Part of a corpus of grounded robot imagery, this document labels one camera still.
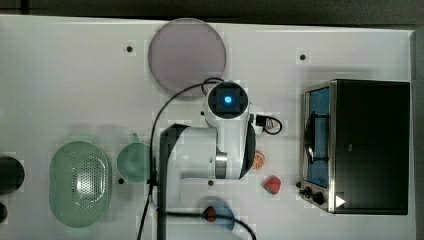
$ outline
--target toaster oven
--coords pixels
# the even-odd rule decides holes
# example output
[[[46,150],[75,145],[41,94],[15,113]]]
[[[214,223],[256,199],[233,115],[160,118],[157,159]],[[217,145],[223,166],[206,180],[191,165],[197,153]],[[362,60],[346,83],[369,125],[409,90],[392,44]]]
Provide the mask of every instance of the toaster oven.
[[[336,79],[304,91],[301,197],[335,214],[408,213],[410,84]]]

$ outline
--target oven window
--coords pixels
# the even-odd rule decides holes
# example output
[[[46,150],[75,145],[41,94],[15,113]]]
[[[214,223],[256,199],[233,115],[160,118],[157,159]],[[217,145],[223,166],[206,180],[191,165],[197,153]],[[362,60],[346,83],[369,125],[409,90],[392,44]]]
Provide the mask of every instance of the oven window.
[[[314,114],[315,141],[313,161],[308,162],[306,179],[321,187],[328,187],[328,134],[330,114],[330,89],[323,88],[309,93],[309,117]]]

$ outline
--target black cup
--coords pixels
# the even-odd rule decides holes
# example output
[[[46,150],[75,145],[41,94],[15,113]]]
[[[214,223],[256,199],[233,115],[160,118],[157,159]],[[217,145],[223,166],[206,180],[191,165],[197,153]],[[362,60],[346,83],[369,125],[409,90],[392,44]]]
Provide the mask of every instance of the black cup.
[[[24,167],[18,160],[9,156],[0,157],[0,196],[16,191],[24,179]]]
[[[0,223],[2,223],[7,218],[7,208],[3,203],[0,203]]]

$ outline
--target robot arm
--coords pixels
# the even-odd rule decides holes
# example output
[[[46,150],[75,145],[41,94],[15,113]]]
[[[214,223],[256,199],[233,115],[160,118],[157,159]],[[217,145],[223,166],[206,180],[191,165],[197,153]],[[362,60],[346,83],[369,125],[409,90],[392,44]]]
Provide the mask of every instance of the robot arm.
[[[240,179],[253,165],[255,129],[250,102],[239,85],[223,82],[209,91],[204,112],[211,128],[174,124],[160,138],[158,239],[167,239],[167,211],[181,207],[183,178]]]

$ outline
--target blue light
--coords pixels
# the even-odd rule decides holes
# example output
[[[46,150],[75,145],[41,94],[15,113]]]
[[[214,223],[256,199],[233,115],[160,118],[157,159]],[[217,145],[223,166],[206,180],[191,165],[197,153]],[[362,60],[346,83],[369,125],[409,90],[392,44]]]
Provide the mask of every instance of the blue light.
[[[224,100],[228,104],[230,104],[233,101],[233,99],[231,97],[229,97],[229,96],[226,96]]]

